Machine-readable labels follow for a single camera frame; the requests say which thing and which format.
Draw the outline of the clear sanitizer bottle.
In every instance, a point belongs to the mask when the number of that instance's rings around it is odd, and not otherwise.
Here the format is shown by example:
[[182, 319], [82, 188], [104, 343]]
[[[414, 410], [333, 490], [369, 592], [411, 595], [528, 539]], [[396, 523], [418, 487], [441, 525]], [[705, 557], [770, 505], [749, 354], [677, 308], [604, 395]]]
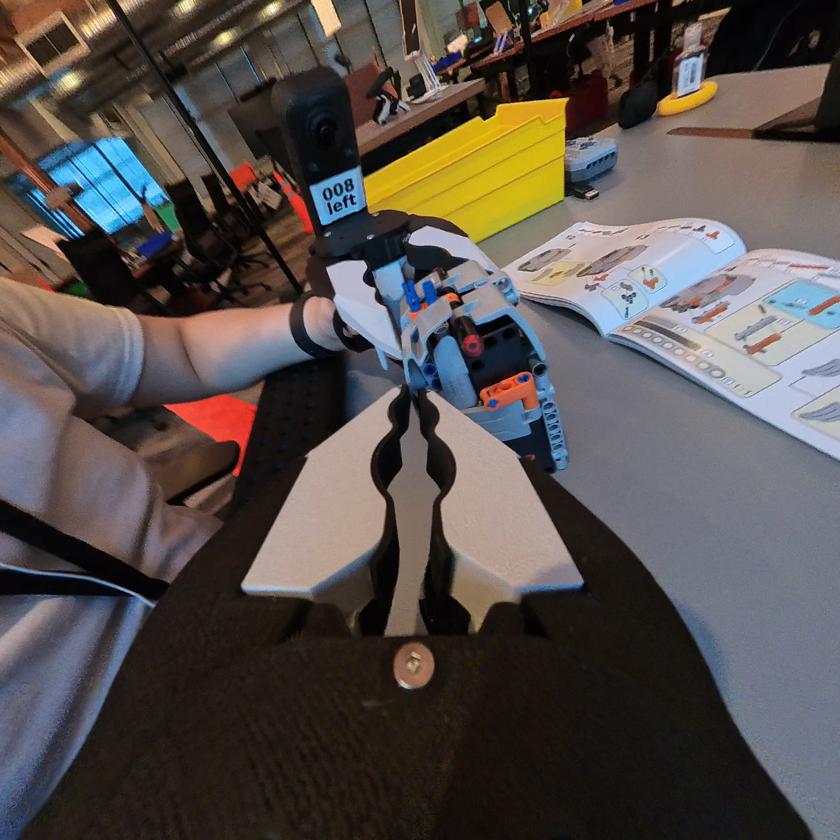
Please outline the clear sanitizer bottle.
[[673, 69], [672, 93], [683, 98], [698, 92], [704, 81], [707, 47], [703, 42], [703, 23], [697, 21], [686, 27], [681, 52]]

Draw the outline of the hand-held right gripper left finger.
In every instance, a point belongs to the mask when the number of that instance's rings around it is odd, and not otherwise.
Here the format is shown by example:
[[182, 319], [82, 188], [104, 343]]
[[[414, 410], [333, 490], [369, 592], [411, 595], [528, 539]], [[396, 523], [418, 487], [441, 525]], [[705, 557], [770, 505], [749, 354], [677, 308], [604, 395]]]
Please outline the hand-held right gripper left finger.
[[242, 581], [250, 595], [337, 606], [351, 623], [386, 623], [399, 564], [393, 499], [411, 408], [393, 388], [306, 457]]

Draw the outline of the yellow plastic bin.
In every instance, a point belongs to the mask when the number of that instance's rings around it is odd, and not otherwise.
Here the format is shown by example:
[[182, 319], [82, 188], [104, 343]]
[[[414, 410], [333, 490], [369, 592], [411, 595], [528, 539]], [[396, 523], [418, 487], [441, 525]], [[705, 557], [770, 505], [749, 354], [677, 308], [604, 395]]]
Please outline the yellow plastic bin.
[[441, 217], [479, 242], [564, 199], [567, 99], [501, 104], [367, 176], [369, 209]]

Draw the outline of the person's left forearm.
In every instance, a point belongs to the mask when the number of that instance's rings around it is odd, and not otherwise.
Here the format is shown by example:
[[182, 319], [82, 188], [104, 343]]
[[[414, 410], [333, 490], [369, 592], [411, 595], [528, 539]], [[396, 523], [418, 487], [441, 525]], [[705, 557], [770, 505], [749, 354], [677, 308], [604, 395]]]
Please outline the person's left forearm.
[[236, 392], [307, 361], [292, 338], [291, 305], [140, 317], [143, 367], [129, 404], [189, 403]]

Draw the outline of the grey brick robot model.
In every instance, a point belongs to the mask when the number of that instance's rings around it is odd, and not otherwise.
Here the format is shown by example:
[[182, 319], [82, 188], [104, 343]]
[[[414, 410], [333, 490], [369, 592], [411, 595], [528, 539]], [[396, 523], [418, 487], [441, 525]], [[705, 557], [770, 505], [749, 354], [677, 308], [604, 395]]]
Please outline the grey brick robot model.
[[388, 304], [413, 391], [442, 396], [549, 471], [568, 449], [545, 351], [509, 276], [474, 260], [404, 280]]

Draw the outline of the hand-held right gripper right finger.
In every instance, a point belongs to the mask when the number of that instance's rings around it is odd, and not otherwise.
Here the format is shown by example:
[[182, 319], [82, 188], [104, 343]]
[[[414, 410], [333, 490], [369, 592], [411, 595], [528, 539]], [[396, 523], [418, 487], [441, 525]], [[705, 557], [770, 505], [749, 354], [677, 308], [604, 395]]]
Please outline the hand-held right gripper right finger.
[[583, 585], [517, 455], [434, 392], [420, 391], [434, 502], [421, 613], [482, 623], [500, 602]]

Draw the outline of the black wristband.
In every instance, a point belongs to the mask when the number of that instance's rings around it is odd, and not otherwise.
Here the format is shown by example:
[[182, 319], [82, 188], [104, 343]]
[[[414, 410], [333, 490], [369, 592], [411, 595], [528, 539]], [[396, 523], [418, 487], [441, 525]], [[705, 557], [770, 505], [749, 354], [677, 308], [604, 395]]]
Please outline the black wristband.
[[[312, 342], [309, 339], [303, 325], [302, 310], [307, 300], [312, 296], [317, 295], [309, 293], [307, 295], [304, 295], [303, 297], [300, 297], [291, 305], [289, 313], [290, 334], [300, 351], [306, 354], [308, 357], [314, 359], [328, 358], [330, 355], [336, 353], [328, 353], [327, 351], [322, 350], [317, 344], [314, 344], [314, 342]], [[336, 332], [340, 337], [340, 334], [337, 331], [337, 317], [338, 313], [336, 313], [334, 321]]]

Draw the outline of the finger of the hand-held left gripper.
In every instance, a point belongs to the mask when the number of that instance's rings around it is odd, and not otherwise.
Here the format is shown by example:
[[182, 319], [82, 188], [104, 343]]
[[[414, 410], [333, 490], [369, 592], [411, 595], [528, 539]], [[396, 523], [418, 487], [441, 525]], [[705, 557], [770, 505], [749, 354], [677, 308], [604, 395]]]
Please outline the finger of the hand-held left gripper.
[[399, 258], [369, 271], [364, 260], [348, 259], [328, 268], [338, 314], [374, 345], [383, 366], [386, 356], [403, 363], [405, 263], [406, 258]]
[[474, 260], [488, 272], [498, 271], [476, 243], [444, 219], [410, 219], [406, 230], [406, 260], [415, 271], [451, 270], [467, 260]]

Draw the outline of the open instruction booklet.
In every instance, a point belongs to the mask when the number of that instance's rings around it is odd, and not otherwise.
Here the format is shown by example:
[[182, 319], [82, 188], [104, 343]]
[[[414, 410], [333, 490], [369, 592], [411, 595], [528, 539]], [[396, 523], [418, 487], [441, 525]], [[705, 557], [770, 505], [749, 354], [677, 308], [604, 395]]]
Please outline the open instruction booklet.
[[707, 218], [578, 223], [505, 268], [522, 297], [566, 307], [790, 436], [839, 458], [839, 265], [747, 251]]

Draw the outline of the red bag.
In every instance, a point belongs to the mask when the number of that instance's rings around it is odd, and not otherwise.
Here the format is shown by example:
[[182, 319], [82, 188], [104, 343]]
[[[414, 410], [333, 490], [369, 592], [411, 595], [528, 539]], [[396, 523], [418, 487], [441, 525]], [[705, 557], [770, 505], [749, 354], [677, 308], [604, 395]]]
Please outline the red bag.
[[574, 80], [565, 96], [565, 139], [572, 140], [593, 135], [616, 123], [617, 104], [608, 101], [607, 79], [600, 69]]

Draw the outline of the grey brick hub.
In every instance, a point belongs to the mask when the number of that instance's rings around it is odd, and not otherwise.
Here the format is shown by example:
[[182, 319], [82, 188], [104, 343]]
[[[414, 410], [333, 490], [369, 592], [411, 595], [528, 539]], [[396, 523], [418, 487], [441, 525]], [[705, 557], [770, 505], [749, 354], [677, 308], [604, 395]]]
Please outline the grey brick hub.
[[590, 182], [609, 172], [616, 164], [614, 140], [584, 136], [566, 141], [565, 179], [569, 183]]

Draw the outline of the black pouch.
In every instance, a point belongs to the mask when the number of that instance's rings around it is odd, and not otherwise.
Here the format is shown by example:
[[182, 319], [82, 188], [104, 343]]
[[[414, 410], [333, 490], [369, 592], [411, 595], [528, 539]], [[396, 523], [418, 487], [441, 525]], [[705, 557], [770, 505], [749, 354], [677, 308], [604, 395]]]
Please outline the black pouch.
[[629, 88], [617, 104], [616, 122], [623, 130], [631, 129], [649, 120], [659, 102], [656, 80], [646, 80]]

